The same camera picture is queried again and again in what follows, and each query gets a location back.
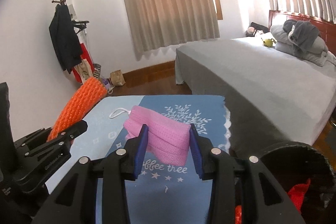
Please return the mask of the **black hanging coat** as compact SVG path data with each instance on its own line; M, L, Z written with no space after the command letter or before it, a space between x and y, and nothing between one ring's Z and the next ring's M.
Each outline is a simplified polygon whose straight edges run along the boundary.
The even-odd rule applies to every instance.
M67 5L56 6L49 32L61 68L70 74L72 68L81 63L83 51Z

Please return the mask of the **brown paper bag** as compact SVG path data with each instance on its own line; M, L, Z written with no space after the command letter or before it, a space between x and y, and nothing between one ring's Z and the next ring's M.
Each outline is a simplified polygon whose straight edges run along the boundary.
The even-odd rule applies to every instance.
M125 79L121 70L111 72L110 80L113 86L123 86L125 84Z

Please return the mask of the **orange foam net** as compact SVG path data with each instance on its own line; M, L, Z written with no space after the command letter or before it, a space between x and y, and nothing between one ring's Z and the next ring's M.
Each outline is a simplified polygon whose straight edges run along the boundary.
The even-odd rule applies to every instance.
M107 95L107 89L100 80L90 77L74 93L52 127L47 142L58 137L65 129L82 120L85 115Z

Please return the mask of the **black hanger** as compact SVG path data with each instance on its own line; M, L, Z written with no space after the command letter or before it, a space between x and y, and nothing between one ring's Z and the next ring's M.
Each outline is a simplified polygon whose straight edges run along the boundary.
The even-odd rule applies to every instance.
M78 34L79 32L82 32L87 28L87 24L89 23L89 21L87 21L87 20L84 20L84 21L72 20L72 23L73 23L73 27L78 29L78 31L76 32L76 34Z

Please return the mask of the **red hanging bag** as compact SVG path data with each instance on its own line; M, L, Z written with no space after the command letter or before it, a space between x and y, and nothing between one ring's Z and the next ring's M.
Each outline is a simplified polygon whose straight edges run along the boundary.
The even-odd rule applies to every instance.
M72 68L72 73L76 81L83 84L90 77L93 77L95 67L84 43L80 43L80 46L82 50L82 54L80 55L81 63Z

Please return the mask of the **pink face mask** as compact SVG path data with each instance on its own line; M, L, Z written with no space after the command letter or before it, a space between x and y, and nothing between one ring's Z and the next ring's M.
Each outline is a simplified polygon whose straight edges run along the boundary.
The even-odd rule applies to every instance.
M126 139L137 137L142 126L147 125L149 133L146 150L163 164L186 164L190 143L189 124L177 122L142 106L133 106L131 110L117 108L110 113L109 118L116 118L123 113L128 115L123 124L127 130Z

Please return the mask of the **black bag by headboard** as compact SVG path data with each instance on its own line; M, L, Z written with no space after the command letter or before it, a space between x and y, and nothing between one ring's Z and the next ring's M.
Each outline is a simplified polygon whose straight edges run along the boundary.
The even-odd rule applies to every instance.
M269 32L269 28L255 22L251 22L250 26L245 31L246 37L255 37Z

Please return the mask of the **dark grey folded blanket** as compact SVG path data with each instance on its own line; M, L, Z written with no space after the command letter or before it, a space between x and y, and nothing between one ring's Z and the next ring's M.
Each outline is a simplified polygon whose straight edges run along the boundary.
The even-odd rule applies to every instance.
M310 50L319 36L319 29L309 21L304 20L286 20L282 29L288 34L289 41L303 53Z

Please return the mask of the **striped basket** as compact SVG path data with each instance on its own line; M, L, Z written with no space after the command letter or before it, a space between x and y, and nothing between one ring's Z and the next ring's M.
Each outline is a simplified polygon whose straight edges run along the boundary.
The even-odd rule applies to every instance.
M99 79L101 76L101 65L94 63L93 66L94 66L93 76Z

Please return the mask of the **beige tote bag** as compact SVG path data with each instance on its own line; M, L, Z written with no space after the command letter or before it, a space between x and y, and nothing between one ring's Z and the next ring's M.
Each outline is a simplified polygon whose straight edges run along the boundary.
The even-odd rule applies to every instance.
M74 66L72 70L75 78L81 84L93 76L91 65L87 59L82 59L81 63Z

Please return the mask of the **red plastic bag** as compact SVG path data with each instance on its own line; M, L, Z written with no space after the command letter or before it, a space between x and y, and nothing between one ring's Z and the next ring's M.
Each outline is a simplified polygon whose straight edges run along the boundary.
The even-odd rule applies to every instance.
M301 213L301 208L303 204L303 200L305 198L306 192L309 189L311 183L311 179L307 179L306 183L296 184L294 185L288 192L288 196L293 202L295 208ZM242 223L242 206L237 205L235 207L235 224Z

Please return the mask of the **red wooden headboard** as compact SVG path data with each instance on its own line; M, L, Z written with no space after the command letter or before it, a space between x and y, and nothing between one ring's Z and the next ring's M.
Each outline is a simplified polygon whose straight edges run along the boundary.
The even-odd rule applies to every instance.
M315 25L319 29L321 38L325 41L329 51L335 54L336 26L334 23L300 13L269 10L268 27L283 24L289 19L309 21Z

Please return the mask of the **grey pillow stack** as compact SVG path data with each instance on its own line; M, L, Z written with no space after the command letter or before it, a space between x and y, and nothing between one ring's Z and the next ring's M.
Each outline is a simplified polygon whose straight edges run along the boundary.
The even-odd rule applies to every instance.
M314 41L309 39L309 43L298 45L294 38L292 38L293 32L294 30L291 30L287 33L283 29L283 26L272 25L270 33L276 40L275 49L304 61L314 63L319 67L324 67L327 62L335 65L335 55L329 51L325 41L321 37L317 36Z

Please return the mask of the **light blue mattress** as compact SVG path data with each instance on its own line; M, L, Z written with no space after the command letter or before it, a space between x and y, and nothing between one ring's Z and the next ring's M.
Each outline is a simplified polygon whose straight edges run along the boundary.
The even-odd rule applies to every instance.
M123 128L126 114L110 119L110 114L117 108L130 110L139 105L143 96L113 96L101 100L85 117L88 128L77 137L71 146L71 158L46 182L52 192L65 174L82 156L92 160L105 157Z

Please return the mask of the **grey bed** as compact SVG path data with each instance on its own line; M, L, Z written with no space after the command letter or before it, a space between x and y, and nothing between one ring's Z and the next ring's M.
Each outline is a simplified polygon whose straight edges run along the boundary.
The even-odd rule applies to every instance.
M282 141L313 144L335 108L335 65L267 48L255 38L190 42L177 48L177 84L221 95L239 157Z

